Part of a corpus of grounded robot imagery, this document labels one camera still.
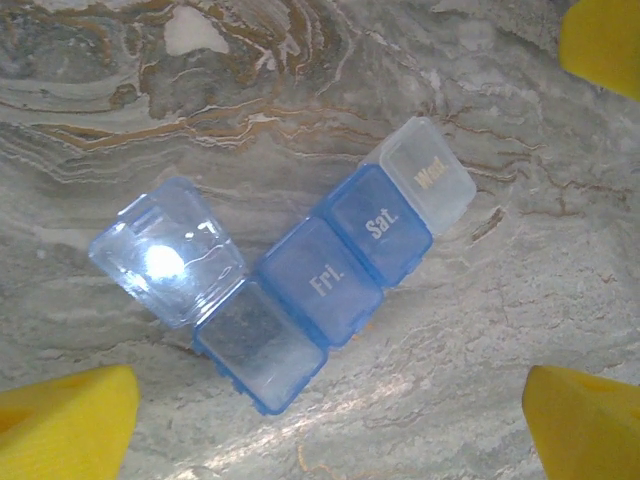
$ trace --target yellow corner piece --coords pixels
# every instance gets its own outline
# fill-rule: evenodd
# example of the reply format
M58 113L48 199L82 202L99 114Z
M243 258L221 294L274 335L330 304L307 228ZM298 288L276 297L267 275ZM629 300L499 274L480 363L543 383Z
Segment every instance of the yellow corner piece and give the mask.
M138 403L120 365L0 393L0 479L115 479Z
M538 366L522 409L549 480L640 479L640 387Z
M640 101L640 0L582 0L562 23L562 67Z

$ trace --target transparent plastic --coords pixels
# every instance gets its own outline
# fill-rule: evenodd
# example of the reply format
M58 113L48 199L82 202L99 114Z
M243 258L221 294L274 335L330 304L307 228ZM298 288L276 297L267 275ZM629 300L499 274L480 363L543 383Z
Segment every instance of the transparent plastic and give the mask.
M266 253L257 273L298 322L310 323L334 347L362 329L384 298L358 259L317 217L306 219Z
M316 207L383 287L398 285L433 244L431 233L378 165L365 165Z
M246 273L227 232L179 177L121 211L89 257L171 328L206 318Z
M247 393L261 413L283 412L327 361L255 280L243 282L194 329L193 345Z
M414 117L391 134L363 163L379 163L434 235L466 211L476 185L438 130Z

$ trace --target pill organizer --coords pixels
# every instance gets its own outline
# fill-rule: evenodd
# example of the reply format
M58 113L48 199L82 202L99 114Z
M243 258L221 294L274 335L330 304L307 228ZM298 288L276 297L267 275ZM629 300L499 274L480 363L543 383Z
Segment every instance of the pill organizer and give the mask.
M249 395L282 413L464 213L476 187L414 117L367 155L253 269L185 178L118 213L91 260Z

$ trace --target marble surface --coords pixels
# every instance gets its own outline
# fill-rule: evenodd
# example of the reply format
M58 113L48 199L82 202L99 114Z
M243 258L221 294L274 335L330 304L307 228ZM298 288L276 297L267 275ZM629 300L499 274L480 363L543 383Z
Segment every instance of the marble surface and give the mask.
M560 70L569 3L3 1L0 389L132 364L122 479L544 478L531 365L640 383L640 105ZM176 174L255 258L414 114L479 193L281 416L87 259Z

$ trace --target yellow object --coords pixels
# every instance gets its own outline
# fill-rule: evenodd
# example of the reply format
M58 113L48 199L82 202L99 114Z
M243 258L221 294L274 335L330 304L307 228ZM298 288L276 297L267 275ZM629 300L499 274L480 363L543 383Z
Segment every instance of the yellow object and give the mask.
M640 387L533 367L522 409L549 480L640 479Z
M138 402L127 366L0 393L0 479L115 479Z
M582 0L562 23L562 67L640 101L640 0Z

